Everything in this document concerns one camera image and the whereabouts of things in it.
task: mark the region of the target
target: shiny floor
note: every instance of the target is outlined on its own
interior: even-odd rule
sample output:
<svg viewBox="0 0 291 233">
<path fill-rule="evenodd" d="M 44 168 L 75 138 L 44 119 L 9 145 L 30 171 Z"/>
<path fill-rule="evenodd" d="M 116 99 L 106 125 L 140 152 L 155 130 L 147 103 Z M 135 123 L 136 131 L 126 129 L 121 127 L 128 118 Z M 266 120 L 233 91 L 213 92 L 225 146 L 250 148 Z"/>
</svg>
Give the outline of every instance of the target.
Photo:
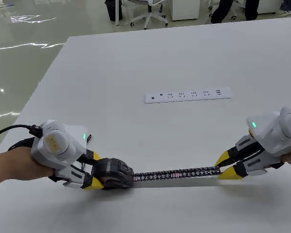
<svg viewBox="0 0 291 233">
<path fill-rule="evenodd" d="M 103 0 L 0 0 L 0 4 L 12 2 L 14 6 L 0 8 L 0 129 L 14 123 L 68 37 L 142 30 L 141 21 L 132 28 L 129 19 L 146 11 L 146 6 L 126 0 L 124 19 L 115 26 Z M 170 19 L 167 7 L 165 13 Z M 277 15 L 267 14 L 258 19 L 274 17 Z M 207 19 L 204 3 L 199 19 L 169 20 L 168 26 L 205 24 Z M 149 25 L 150 29 L 163 27 L 156 20 Z"/>
</svg>

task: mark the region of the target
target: black trousers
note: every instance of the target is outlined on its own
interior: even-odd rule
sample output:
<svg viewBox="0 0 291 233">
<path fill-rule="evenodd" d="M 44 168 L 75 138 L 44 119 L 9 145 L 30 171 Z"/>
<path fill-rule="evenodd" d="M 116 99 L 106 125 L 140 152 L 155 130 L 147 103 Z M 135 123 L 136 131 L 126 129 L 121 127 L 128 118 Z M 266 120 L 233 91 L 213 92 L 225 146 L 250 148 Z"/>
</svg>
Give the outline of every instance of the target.
<svg viewBox="0 0 291 233">
<path fill-rule="evenodd" d="M 231 9 L 233 0 L 220 0 L 218 9 L 212 15 L 212 23 L 221 23 L 222 20 L 227 16 Z M 247 0 L 245 8 L 245 16 L 247 20 L 255 20 L 258 17 L 259 0 Z"/>
</svg>

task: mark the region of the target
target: black tape measure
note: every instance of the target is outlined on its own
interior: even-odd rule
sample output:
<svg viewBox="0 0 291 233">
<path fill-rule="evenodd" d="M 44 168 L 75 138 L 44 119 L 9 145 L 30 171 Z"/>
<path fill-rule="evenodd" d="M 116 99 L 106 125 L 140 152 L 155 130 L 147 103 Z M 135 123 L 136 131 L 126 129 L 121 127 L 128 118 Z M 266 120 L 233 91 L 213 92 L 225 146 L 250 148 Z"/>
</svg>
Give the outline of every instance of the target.
<svg viewBox="0 0 291 233">
<path fill-rule="evenodd" d="M 135 182 L 216 176 L 221 171 L 219 167 L 211 166 L 134 174 L 122 160 L 103 158 L 95 162 L 92 174 L 104 184 L 104 189 L 127 189 Z"/>
</svg>

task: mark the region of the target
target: office chair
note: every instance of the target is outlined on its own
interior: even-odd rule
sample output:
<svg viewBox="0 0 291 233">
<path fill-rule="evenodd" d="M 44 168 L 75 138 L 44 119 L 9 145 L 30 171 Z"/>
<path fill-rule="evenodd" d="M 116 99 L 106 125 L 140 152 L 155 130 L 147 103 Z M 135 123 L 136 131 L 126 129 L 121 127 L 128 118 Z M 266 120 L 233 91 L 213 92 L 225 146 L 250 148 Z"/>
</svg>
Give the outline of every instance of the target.
<svg viewBox="0 0 291 233">
<path fill-rule="evenodd" d="M 211 15 L 213 14 L 213 7 L 219 5 L 220 1 L 214 1 L 214 0 L 208 0 L 208 11 L 209 11 L 209 17 L 211 17 Z M 240 3 L 238 0 L 234 0 L 233 4 L 231 6 L 231 13 L 232 13 L 232 17 L 231 20 L 235 21 L 237 19 L 237 13 L 235 11 L 236 7 L 241 7 L 243 8 L 243 12 L 246 6 L 246 0 L 243 0 L 243 3 Z"/>
<path fill-rule="evenodd" d="M 142 14 L 142 15 L 139 15 L 135 18 L 133 18 L 131 21 L 130 21 L 130 26 L 133 27 L 135 25 L 135 21 L 137 20 L 140 20 L 142 18 L 145 18 L 145 25 L 144 25 L 144 29 L 146 30 L 147 29 L 147 25 L 150 21 L 150 19 L 153 17 L 153 18 L 156 18 L 160 21 L 163 21 L 165 22 L 165 26 L 168 25 L 168 21 L 166 19 L 166 15 L 164 15 L 162 13 L 163 11 L 163 4 L 162 2 L 166 1 L 166 0 L 129 0 L 131 2 L 134 2 L 136 4 L 142 4 L 142 5 L 147 5 L 147 8 L 148 8 L 148 12 L 145 13 L 145 14 Z M 157 11 L 157 12 L 152 12 L 152 7 L 153 6 L 156 6 L 156 5 L 161 5 L 160 6 L 160 9 Z"/>
</svg>

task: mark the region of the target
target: white power strip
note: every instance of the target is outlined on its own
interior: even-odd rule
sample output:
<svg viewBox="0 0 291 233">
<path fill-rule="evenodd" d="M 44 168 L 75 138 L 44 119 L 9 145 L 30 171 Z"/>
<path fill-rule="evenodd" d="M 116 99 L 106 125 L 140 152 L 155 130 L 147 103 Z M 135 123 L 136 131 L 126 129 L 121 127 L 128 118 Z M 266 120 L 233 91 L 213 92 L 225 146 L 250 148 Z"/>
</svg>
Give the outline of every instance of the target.
<svg viewBox="0 0 291 233">
<path fill-rule="evenodd" d="M 232 93 L 228 87 L 216 89 L 204 89 L 202 91 L 185 91 L 185 92 L 160 92 L 155 94 L 146 94 L 145 103 L 161 103 L 191 100 L 215 100 L 230 99 Z"/>
</svg>

